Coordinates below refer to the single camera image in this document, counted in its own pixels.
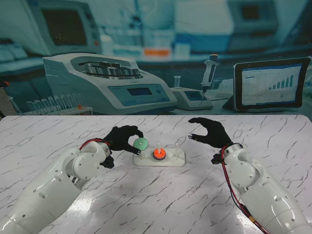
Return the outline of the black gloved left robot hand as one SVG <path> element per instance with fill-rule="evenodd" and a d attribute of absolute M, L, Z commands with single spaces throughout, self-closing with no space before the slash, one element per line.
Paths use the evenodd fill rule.
<path fill-rule="evenodd" d="M 125 125 L 122 127 L 113 127 L 110 133 L 102 139 L 103 143 L 108 143 L 111 151 L 127 151 L 138 155 L 140 150 L 129 144 L 129 138 L 132 136 L 144 137 L 137 126 Z"/>

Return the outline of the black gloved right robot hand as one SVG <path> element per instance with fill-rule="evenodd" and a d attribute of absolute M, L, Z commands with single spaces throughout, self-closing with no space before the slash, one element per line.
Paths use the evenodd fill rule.
<path fill-rule="evenodd" d="M 223 125 L 218 121 L 203 117 L 194 117 L 188 120 L 188 122 L 200 124 L 207 130 L 207 134 L 205 136 L 197 134 L 189 134 L 188 135 L 189 139 L 204 144 L 208 144 L 211 147 L 218 149 L 222 149 L 225 146 L 229 147 L 234 144 L 230 139 L 230 137 L 228 136 L 228 134 L 226 133 Z"/>

